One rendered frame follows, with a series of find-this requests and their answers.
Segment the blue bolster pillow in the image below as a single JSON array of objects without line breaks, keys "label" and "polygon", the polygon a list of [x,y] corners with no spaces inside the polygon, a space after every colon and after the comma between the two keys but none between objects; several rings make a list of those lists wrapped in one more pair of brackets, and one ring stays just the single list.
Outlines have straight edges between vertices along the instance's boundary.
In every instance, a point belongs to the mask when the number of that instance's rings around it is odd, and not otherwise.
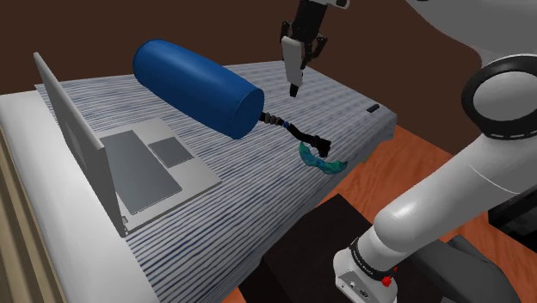
[{"label": "blue bolster pillow", "polygon": [[133,75],[173,108],[232,139],[248,134],[262,115],[262,89],[166,40],[148,40],[138,48]]}]

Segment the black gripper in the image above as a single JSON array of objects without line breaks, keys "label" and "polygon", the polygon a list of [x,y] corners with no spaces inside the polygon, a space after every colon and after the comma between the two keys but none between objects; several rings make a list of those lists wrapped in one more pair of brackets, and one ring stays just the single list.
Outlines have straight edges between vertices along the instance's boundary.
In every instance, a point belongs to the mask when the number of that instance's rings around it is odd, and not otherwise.
[{"label": "black gripper", "polygon": [[287,37],[305,43],[300,65],[301,70],[304,70],[313,59],[321,54],[328,41],[327,37],[318,33],[326,10],[326,4],[317,3],[312,0],[299,0],[293,22],[284,21],[281,24],[279,41]]}]

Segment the black jointed rod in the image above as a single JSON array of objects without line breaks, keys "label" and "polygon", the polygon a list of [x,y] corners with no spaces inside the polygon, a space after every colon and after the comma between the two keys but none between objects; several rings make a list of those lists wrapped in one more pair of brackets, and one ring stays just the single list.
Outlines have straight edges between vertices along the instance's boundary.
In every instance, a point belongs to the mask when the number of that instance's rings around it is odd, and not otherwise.
[{"label": "black jointed rod", "polygon": [[261,113],[259,121],[270,125],[281,126],[287,129],[297,140],[307,143],[318,150],[321,158],[326,158],[330,152],[331,142],[327,139],[322,139],[318,135],[310,135],[302,133],[295,125],[283,120],[281,117],[269,113]]}]

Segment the teal curved piece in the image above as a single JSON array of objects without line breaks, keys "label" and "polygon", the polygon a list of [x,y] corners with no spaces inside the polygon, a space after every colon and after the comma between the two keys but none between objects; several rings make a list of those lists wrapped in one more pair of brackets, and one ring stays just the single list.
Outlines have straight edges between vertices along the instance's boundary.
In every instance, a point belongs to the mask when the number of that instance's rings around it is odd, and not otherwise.
[{"label": "teal curved piece", "polygon": [[299,144],[299,156],[305,165],[318,168],[326,175],[335,175],[341,173],[348,166],[347,162],[326,162],[321,158],[315,157],[311,153],[310,149],[303,143]]}]

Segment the white bar with black tip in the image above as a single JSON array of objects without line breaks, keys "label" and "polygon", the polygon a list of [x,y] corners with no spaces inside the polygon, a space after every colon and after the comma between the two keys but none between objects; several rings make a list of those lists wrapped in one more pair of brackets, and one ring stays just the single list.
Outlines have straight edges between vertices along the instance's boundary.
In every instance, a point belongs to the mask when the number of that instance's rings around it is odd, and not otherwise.
[{"label": "white bar with black tip", "polygon": [[289,95],[296,97],[303,83],[302,45],[297,40],[283,36],[281,48],[287,81],[290,83]]}]

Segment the grey open laptop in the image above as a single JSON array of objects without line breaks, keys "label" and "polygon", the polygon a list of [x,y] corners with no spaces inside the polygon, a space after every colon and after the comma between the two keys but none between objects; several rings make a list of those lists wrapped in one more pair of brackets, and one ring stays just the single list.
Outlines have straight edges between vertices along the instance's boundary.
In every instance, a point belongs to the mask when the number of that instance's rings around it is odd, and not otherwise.
[{"label": "grey open laptop", "polygon": [[121,237],[221,183],[159,118],[94,132],[38,53],[34,61],[65,142]]}]

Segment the dark robot stand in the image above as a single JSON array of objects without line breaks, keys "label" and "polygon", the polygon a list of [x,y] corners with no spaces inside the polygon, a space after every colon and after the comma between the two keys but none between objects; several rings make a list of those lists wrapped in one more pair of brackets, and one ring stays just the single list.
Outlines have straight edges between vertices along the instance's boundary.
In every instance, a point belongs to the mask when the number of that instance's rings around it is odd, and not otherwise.
[{"label": "dark robot stand", "polygon": [[370,226],[341,195],[315,207],[239,285],[246,303],[352,303],[336,288],[332,260]]}]

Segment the bed with striped blanket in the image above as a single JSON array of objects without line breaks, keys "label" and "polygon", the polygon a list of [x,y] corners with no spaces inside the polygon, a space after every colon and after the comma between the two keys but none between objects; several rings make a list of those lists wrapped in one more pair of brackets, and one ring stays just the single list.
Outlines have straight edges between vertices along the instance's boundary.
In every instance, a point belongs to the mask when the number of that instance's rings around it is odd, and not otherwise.
[{"label": "bed with striped blanket", "polygon": [[43,87],[0,96],[0,128],[68,303],[220,303],[343,179],[303,164],[298,142],[280,127],[259,124],[229,139],[131,75],[63,86],[95,131],[159,118],[222,181],[122,238],[71,155]]}]

